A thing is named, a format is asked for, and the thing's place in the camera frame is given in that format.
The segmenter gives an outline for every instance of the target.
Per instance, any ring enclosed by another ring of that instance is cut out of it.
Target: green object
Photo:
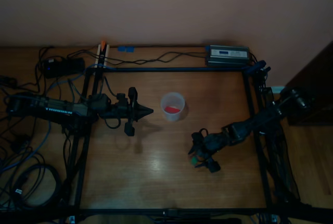
[[[197,164],[197,162],[198,162],[198,159],[195,156],[193,156],[192,160],[191,160],[192,165],[195,166]]]

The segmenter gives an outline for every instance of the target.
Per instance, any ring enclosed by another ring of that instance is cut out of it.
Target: blue tape
[[[125,46],[119,46],[118,47],[118,51],[125,52],[126,51],[126,47]]]
[[[134,52],[134,47],[126,47],[126,52]]]

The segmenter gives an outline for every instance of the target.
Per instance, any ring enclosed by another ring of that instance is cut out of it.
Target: power adapter
[[[46,78],[56,78],[68,76],[70,74],[82,73],[85,69],[83,58],[63,59],[48,59],[43,61],[43,71]]]

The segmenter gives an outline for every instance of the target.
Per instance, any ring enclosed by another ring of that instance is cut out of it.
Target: black metal frame
[[[92,95],[95,95],[98,90],[99,82],[103,77],[104,72],[242,72],[245,93],[247,97],[247,103],[249,106],[250,115],[255,114],[253,99],[251,94],[251,87],[249,76],[244,72],[244,68],[117,68],[117,69],[107,69],[104,67],[89,68],[86,71],[82,95],[87,97],[88,85],[91,75],[95,73],[95,79],[92,89]],[[257,103],[259,109],[263,108],[262,96],[259,90],[258,84],[256,84],[255,79],[253,82],[255,95],[257,97]],[[89,148],[89,139],[91,134],[91,124],[84,126],[84,133],[77,133],[74,135],[72,151],[69,159],[68,174],[70,175],[70,181],[74,178],[77,165],[75,164],[76,156],[78,153],[78,145],[80,137],[84,137],[82,153],[78,161],[78,181],[76,185],[74,206],[70,207],[57,207],[57,208],[45,208],[36,209],[33,211],[22,211],[19,216],[13,213],[6,213],[3,215],[8,223],[17,223],[19,220],[23,220],[25,223],[36,223],[39,221],[61,219],[68,216],[75,217],[75,223],[80,220],[98,214],[110,214],[110,215],[146,215],[146,216],[156,216],[164,218],[166,222],[172,220],[188,219],[192,218],[206,218],[210,219],[212,216],[224,215],[224,214],[240,214],[240,215],[254,215],[256,213],[267,213],[271,215],[279,215],[283,223],[287,223],[287,217],[298,218],[309,221],[316,221],[321,223],[330,223],[333,216],[333,209],[325,208],[314,208],[310,205],[302,204],[296,199],[296,197],[285,189],[284,185],[279,181],[278,175],[271,164],[273,164],[274,156],[272,155],[272,149],[270,147],[270,141],[266,140],[267,151],[269,156],[269,161],[266,158],[262,144],[260,141],[259,133],[254,132],[254,142],[258,155],[260,173],[263,184],[264,196],[266,200],[266,208],[214,208],[214,209],[80,209],[80,201],[82,197],[84,173],[87,161],[87,153]],[[287,194],[287,198],[290,201],[285,203],[273,204],[272,196],[270,191],[270,185],[268,183],[267,171],[271,174],[276,190],[282,190],[282,193]],[[64,201],[69,203],[70,195]]]

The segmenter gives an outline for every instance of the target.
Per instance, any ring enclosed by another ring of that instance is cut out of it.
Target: wooden table
[[[46,56],[66,55],[78,49],[55,48]],[[167,51],[203,52],[204,49],[150,47],[124,53],[112,48],[109,57],[152,59]],[[17,78],[20,84],[34,81],[37,54],[38,48],[0,49],[0,73]],[[89,57],[85,60],[86,66],[94,63]],[[126,64],[121,67],[138,66]],[[204,59],[181,56],[171,63],[149,63],[139,67],[204,67]],[[187,155],[193,132],[201,128],[207,128],[211,133],[219,132],[222,126],[249,117],[240,72],[108,73],[106,77],[115,93],[127,94],[129,87],[136,87],[138,102],[154,109],[154,113],[134,123],[134,137],[126,136],[124,123],[116,130],[107,128],[103,120],[93,125],[81,208],[265,207],[259,163],[251,136],[214,155],[221,165],[221,171],[214,174],[205,168],[195,169]],[[74,84],[81,91],[83,78]],[[62,84],[61,90],[62,99],[70,100],[69,86]],[[162,96],[171,91],[181,93],[186,100],[185,115],[178,122],[166,121],[160,108]],[[106,86],[103,92],[114,99]],[[48,96],[58,98],[58,88],[52,89]],[[37,121],[35,147],[44,138],[47,126],[47,121]],[[61,127],[52,123],[48,141],[40,149],[46,162],[57,168],[62,179],[66,177],[62,159],[64,140]],[[52,179],[45,180],[42,188],[52,187]]]

